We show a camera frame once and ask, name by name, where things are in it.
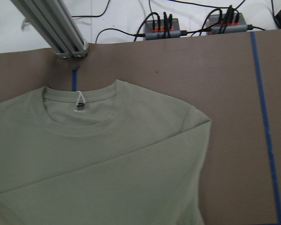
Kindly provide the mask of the green long-sleeve shirt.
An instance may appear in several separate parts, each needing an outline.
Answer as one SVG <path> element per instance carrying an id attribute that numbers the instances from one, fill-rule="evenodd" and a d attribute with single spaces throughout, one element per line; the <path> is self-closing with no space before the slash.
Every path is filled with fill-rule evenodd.
<path id="1" fill-rule="evenodd" d="M 127 82 L 0 103 L 0 225 L 201 225 L 211 119 Z"/>

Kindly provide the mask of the brown paper table mat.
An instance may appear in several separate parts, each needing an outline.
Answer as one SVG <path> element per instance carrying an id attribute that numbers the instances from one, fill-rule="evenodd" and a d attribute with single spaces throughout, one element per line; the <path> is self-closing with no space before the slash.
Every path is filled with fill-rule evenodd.
<path id="1" fill-rule="evenodd" d="M 95 90 L 115 79 L 188 102 L 212 119 L 201 173 L 208 225 L 281 225 L 281 30 L 90 44 L 0 54 L 0 102 L 47 85 Z"/>

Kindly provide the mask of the aluminium frame post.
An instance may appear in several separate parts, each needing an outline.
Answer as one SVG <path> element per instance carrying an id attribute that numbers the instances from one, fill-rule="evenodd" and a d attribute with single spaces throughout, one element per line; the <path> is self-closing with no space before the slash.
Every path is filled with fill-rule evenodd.
<path id="1" fill-rule="evenodd" d="M 59 58 L 87 56 L 88 42 L 83 38 L 63 1 L 13 0 L 12 3 Z"/>

